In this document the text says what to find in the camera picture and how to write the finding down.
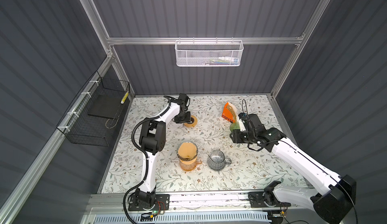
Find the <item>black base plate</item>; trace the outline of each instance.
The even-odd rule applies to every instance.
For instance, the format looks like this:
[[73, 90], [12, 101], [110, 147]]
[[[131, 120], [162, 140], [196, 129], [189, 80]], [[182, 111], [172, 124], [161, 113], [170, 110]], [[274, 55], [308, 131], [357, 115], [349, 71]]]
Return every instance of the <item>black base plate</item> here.
[[[268, 207], [265, 204], [265, 199], [262, 197], [263, 194], [264, 194], [263, 191], [249, 192], [249, 197], [250, 197], [249, 201], [252, 208]], [[278, 203], [276, 206], [273, 206], [273, 207], [289, 207], [289, 206], [291, 206], [290, 203], [282, 202], [282, 203]]]
[[[156, 204], [151, 208], [146, 208], [147, 210], [168, 210], [169, 209], [169, 200], [170, 200], [170, 195], [158, 195], [156, 194]], [[129, 206], [128, 206], [128, 211], [142, 211], [145, 210], [139, 203], [137, 198], [134, 196], [134, 193], [130, 195], [129, 198]]]

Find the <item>gray wall panel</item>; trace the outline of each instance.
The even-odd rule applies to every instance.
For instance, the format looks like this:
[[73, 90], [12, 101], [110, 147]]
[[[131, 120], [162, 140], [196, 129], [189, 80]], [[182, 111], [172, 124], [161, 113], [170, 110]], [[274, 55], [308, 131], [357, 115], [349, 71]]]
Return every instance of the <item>gray wall panel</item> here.
[[116, 45], [137, 95], [268, 93], [293, 45], [246, 45], [238, 67], [178, 67], [173, 45]]
[[[79, 0], [0, 0], [0, 25], [3, 205], [106, 54]], [[14, 223], [78, 222], [111, 152], [65, 141]]]
[[278, 95], [301, 149], [357, 181], [360, 223], [387, 198], [387, 0], [332, 0]]
[[110, 37], [296, 37], [319, 0], [94, 0]]

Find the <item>black wire basket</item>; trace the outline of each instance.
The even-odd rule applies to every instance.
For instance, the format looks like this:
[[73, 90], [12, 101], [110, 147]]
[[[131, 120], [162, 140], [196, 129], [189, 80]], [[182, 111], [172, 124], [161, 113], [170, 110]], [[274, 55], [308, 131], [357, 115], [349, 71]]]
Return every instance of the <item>black wire basket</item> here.
[[[67, 125], [65, 127], [58, 125], [57, 128], [71, 143], [105, 147], [110, 143], [114, 144], [130, 103], [129, 91], [127, 81], [100, 77], [88, 92], [80, 93], [84, 96], [74, 112], [69, 112], [70, 107], [66, 111], [62, 119], [71, 114]], [[114, 104], [101, 105], [101, 100], [109, 100]], [[106, 109], [109, 109], [109, 116], [99, 115], [99, 112]]]

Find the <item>floral tablecloth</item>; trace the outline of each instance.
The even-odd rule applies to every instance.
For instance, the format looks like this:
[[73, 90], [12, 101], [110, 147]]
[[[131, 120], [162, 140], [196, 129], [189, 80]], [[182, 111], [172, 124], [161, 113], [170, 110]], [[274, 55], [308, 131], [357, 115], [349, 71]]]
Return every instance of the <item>floral tablecloth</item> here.
[[[304, 178], [281, 158], [265, 149], [255, 152], [246, 144], [232, 143], [230, 123], [221, 114], [226, 102], [241, 111], [242, 99], [247, 101], [249, 113], [257, 114], [266, 129], [281, 129], [265, 95], [191, 96], [189, 110], [197, 117], [198, 124], [195, 128], [174, 122], [167, 125], [166, 144], [157, 162], [156, 191], [263, 189], [273, 180], [307, 187]], [[140, 181], [143, 157], [130, 140], [131, 132], [141, 119], [155, 116], [166, 105], [167, 100], [163, 97], [134, 98], [102, 193], [126, 192]], [[137, 141], [140, 130], [136, 132]], [[184, 141], [198, 146], [198, 159], [203, 161], [190, 172], [180, 168], [176, 155], [177, 146]], [[215, 149], [222, 150], [232, 159], [232, 164], [221, 171], [210, 169], [206, 163], [207, 154]]]

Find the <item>white mesh basket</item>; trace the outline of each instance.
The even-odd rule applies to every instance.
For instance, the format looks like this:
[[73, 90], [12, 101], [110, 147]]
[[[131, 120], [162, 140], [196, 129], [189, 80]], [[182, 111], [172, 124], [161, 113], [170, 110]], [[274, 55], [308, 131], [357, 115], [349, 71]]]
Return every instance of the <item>white mesh basket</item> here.
[[242, 58], [242, 41], [200, 42], [178, 40], [175, 43], [179, 67], [235, 67]]

